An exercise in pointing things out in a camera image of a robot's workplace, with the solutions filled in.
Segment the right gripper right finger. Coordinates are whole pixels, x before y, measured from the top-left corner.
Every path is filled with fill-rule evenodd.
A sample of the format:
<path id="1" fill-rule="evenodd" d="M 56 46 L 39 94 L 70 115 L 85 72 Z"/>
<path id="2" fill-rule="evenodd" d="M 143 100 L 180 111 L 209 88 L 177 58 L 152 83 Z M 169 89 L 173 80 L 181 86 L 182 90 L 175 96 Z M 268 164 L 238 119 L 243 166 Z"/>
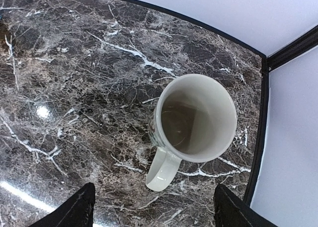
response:
<path id="1" fill-rule="evenodd" d="M 217 227 L 274 227 L 253 211 L 229 188 L 218 184 L 214 193 L 214 220 Z"/>

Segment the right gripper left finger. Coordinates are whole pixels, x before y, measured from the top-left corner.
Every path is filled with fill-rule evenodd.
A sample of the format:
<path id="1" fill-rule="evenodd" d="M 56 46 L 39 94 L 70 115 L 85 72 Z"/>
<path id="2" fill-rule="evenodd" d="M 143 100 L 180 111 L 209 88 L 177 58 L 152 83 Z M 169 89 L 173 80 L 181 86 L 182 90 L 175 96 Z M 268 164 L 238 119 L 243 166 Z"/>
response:
<path id="1" fill-rule="evenodd" d="M 95 205 L 95 185 L 85 184 L 52 213 L 31 227 L 92 227 Z"/>

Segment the white patterned mug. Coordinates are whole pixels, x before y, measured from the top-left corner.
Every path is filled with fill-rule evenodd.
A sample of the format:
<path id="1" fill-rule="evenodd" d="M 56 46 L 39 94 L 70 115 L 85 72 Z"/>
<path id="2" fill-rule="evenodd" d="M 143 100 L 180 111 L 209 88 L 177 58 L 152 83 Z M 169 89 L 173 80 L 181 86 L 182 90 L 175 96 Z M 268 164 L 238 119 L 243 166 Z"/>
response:
<path id="1" fill-rule="evenodd" d="M 202 163 L 221 156 L 234 139 L 237 122 L 230 94 L 215 79 L 188 74 L 171 81 L 148 125 L 157 150 L 146 186 L 161 192 L 176 176 L 182 160 Z"/>

